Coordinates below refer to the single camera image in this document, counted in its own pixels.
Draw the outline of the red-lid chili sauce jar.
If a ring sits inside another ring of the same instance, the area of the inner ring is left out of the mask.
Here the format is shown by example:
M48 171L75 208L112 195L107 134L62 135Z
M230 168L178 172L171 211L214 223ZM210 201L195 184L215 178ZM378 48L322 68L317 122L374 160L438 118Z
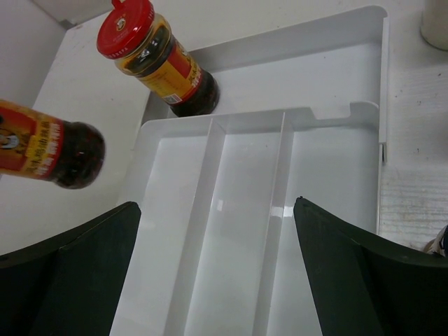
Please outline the red-lid chili sauce jar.
M209 115L220 90L172 33L150 1L113 1L102 23L97 49L124 74L144 84L178 117Z

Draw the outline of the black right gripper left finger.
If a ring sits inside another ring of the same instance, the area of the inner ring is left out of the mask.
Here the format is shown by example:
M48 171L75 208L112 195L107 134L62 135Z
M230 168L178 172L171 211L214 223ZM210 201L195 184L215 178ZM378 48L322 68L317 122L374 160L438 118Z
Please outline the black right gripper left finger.
M141 210L126 202L1 256L2 335L108 335Z

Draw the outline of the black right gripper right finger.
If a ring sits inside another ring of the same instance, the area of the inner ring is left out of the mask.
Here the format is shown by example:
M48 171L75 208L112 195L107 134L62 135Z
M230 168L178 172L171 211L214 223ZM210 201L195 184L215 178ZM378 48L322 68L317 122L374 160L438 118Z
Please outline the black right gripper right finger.
M447 259L399 245L303 197L293 208L323 335L446 335Z

